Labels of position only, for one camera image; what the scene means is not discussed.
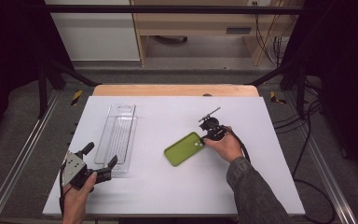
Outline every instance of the white cabinet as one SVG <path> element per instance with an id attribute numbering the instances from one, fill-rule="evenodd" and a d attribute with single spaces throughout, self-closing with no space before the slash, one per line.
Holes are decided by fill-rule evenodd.
<path id="1" fill-rule="evenodd" d="M 46 0 L 48 5 L 129 5 L 128 0 Z M 139 61 L 130 13 L 52 13 L 73 62 Z"/>

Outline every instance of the floor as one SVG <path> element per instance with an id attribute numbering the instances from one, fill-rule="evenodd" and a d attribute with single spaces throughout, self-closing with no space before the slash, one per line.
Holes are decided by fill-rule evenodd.
<path id="1" fill-rule="evenodd" d="M 79 66 L 77 71 L 102 83 L 244 84 L 276 67 L 267 58 L 261 66 L 253 66 L 240 37 L 190 36 L 185 43 L 181 39 L 155 37 L 151 39 L 147 52 L 144 67 L 116 63 L 114 67 Z M 27 142 L 27 139 L 38 122 L 37 83 L 18 88 L 9 96 L 10 105 L 0 125 L 0 188 L 8 187 L 11 194 L 0 202 L 0 223 L 60 223 L 56 218 L 43 216 L 41 211 L 48 197 L 48 189 L 57 175 L 57 167 L 60 166 L 76 131 L 76 124 L 87 96 L 92 94 L 92 88 L 85 87 L 70 77 L 65 79 L 68 84 L 64 91 L 49 89 L 51 98 L 57 99 L 56 106 L 51 111 L 48 122 L 42 124 L 43 132 L 34 137 L 37 140 L 34 145 Z M 289 102 L 296 92 L 280 91 L 280 80 L 281 77 L 275 77 L 258 87 L 273 122 L 288 119 L 295 114 Z M 317 78 L 310 77 L 310 81 L 320 85 Z M 82 90 L 83 93 L 77 105 L 73 106 L 71 102 L 78 90 Z M 275 93 L 275 98 L 271 98 L 272 92 Z M 306 92 L 307 102 L 316 99 L 315 92 Z M 295 167 L 305 141 L 301 127 L 297 127 L 298 124 L 295 123 L 293 125 L 286 127 L 287 129 L 277 129 L 282 151 L 290 169 Z M 317 160 L 312 154 L 313 144 L 317 151 L 321 151 L 344 196 L 344 203 L 348 204 L 356 220 L 345 222 L 337 210 L 335 213 L 338 216 L 333 218 L 333 223 L 358 223 L 358 164 L 356 161 L 342 158 L 339 142 L 322 110 L 312 115 L 311 127 L 313 142 L 310 142 L 304 153 L 297 178 L 307 180 L 325 194 L 330 192 L 331 186 L 326 185 L 319 166 L 315 163 Z M 19 174 L 10 172 L 13 164 L 18 164 L 17 158 L 24 154 L 24 145 L 27 144 L 32 146 L 31 153 L 25 154 L 28 161 L 17 167 L 20 168 Z M 6 178 L 12 179 L 12 183 L 8 184 Z M 322 194 L 301 182 L 297 183 L 297 187 L 309 217 L 320 221 L 326 221 L 331 217 L 330 204 Z M 100 223 L 103 221 L 112 223 L 116 220 L 101 219 Z M 294 221 L 311 223 L 303 217 L 294 217 Z"/>

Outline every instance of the green phone case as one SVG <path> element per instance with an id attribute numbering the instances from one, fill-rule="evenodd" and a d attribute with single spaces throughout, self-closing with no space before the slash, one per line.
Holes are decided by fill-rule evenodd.
<path id="1" fill-rule="evenodd" d="M 200 136 L 193 132 L 167 147 L 164 155 L 173 166 L 177 166 L 203 148 Z"/>

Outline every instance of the gray carpet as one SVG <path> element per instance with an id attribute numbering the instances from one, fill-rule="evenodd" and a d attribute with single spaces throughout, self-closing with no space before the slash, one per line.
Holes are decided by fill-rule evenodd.
<path id="1" fill-rule="evenodd" d="M 84 74 L 94 81 L 103 83 L 232 83 L 250 82 L 261 73 L 254 72 L 244 76 L 238 71 L 120 71 L 112 75 L 108 71 L 86 72 Z M 76 130 L 87 97 L 93 88 L 71 81 L 61 92 L 48 124 L 34 148 L 21 177 L 7 200 L 0 218 L 51 219 L 42 215 L 48 198 L 46 195 L 54 183 L 62 159 Z M 282 120 L 291 117 L 294 112 L 288 104 L 272 103 L 270 91 L 275 91 L 277 98 L 285 100 L 279 92 L 275 80 L 260 86 L 259 92 L 265 98 L 271 120 Z M 77 105 L 71 105 L 77 90 L 83 93 Z M 312 102 L 315 96 L 307 92 L 307 101 Z M 14 90 L 10 95 L 9 108 L 0 124 L 0 186 L 5 180 L 11 165 L 17 159 L 23 144 L 36 123 L 38 114 L 37 83 L 33 82 Z M 356 161 L 343 159 L 340 146 L 332 133 L 328 120 L 323 113 L 311 117 L 312 135 L 321 149 L 328 165 L 337 179 L 356 219 L 358 220 L 358 164 Z M 298 159 L 304 137 L 299 129 L 289 133 L 278 134 L 283 154 L 288 166 L 293 170 Z M 325 192 L 324 184 L 308 151 L 299 165 L 296 177 L 306 180 Z M 307 215 L 320 221 L 330 218 L 331 209 L 325 198 L 314 189 L 304 184 L 297 184 L 300 198 Z M 298 223 L 309 223 L 303 217 L 294 217 Z"/>

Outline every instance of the transparent plastic bin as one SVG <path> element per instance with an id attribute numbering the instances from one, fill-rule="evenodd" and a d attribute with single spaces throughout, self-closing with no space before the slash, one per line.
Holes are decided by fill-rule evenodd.
<path id="1" fill-rule="evenodd" d="M 130 169 L 132 144 L 135 136 L 135 105 L 111 105 L 103 128 L 94 162 L 106 166 L 117 155 L 112 173 L 125 174 Z"/>

